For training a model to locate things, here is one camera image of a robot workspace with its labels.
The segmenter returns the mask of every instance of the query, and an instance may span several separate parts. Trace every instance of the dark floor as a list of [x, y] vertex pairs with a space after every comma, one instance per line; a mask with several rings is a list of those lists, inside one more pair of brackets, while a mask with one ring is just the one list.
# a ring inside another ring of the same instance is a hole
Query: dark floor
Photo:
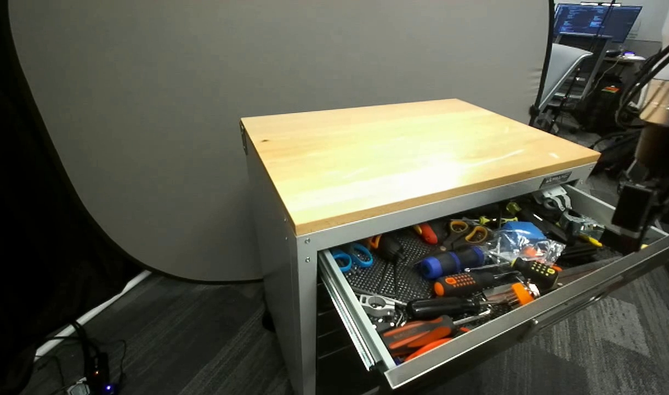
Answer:
[[[615, 199], [608, 180], [594, 177], [587, 189]], [[151, 274], [90, 320], [88, 334], [109, 354], [112, 378], [122, 372], [127, 395], [289, 395], [264, 311], [260, 284], [200, 286]], [[343, 363], [335, 372], [352, 378], [346, 369]], [[77, 378], [80, 352], [65, 340], [38, 363], [23, 395], [64, 393]], [[669, 395], [669, 265], [473, 364], [445, 369], [441, 382], [418, 379], [401, 393]]]

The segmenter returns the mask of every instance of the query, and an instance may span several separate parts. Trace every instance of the workbench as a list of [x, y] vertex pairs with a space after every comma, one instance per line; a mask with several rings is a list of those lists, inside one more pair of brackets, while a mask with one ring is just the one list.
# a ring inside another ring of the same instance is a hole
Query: workbench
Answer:
[[[268, 311], [297, 393], [316, 393], [318, 284], [334, 298], [363, 366], [381, 370], [396, 389], [626, 270], [576, 284], [575, 293], [548, 293], [530, 310], [399, 366], [379, 352], [329, 247], [555, 185], [568, 185], [576, 206], [582, 199], [590, 206], [576, 186], [598, 151], [460, 98], [246, 117], [242, 132]], [[590, 216], [608, 219], [601, 208]]]

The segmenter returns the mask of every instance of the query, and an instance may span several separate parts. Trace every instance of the butcher block top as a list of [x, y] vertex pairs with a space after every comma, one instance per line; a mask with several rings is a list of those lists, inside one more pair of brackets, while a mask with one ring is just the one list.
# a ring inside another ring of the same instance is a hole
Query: butcher block top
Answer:
[[297, 234], [598, 160], [459, 98], [246, 117], [242, 125]]

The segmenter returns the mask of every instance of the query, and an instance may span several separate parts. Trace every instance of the open drawer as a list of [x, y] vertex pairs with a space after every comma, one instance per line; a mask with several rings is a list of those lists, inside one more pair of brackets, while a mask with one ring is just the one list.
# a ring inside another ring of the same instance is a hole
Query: open drawer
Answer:
[[[578, 190], [566, 186], [573, 208], [584, 216], [592, 218], [598, 224], [609, 224], [612, 206]], [[532, 298], [526, 304], [517, 304], [508, 311], [492, 315], [473, 325], [470, 332], [451, 336], [448, 343], [435, 347], [431, 352], [413, 358], [399, 359], [379, 332], [379, 327], [371, 320], [363, 311], [358, 291], [359, 281], [350, 274], [343, 274], [340, 264], [334, 259], [332, 251], [322, 251], [318, 255], [320, 264], [320, 281], [332, 296], [332, 302], [356, 344], [362, 364], [369, 370], [378, 370], [386, 378], [391, 389], [399, 389], [425, 372], [453, 363], [482, 344], [500, 343], [514, 337], [515, 334], [524, 334], [536, 327], [544, 327], [550, 320], [564, 319], [566, 313], [575, 311], [587, 301], [601, 298], [602, 293], [617, 289], [619, 286], [631, 281], [634, 276], [645, 274], [646, 270], [669, 261], [669, 234], [651, 228], [645, 236], [646, 247], [630, 255], [608, 253], [596, 255], [598, 259], [590, 264], [568, 265], [561, 270], [558, 286], [544, 291], [541, 296]], [[401, 286], [378, 286], [379, 293], [389, 293], [391, 289], [407, 287]], [[418, 293], [401, 291], [406, 298], [418, 298]]]

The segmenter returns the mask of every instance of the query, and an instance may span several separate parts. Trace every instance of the gray backdrop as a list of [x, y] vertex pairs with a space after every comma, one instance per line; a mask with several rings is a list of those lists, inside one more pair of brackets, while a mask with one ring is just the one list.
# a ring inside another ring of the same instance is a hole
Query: gray backdrop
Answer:
[[258, 278], [238, 117], [460, 97], [526, 121], [547, 0], [10, 2], [97, 222], [184, 278]]

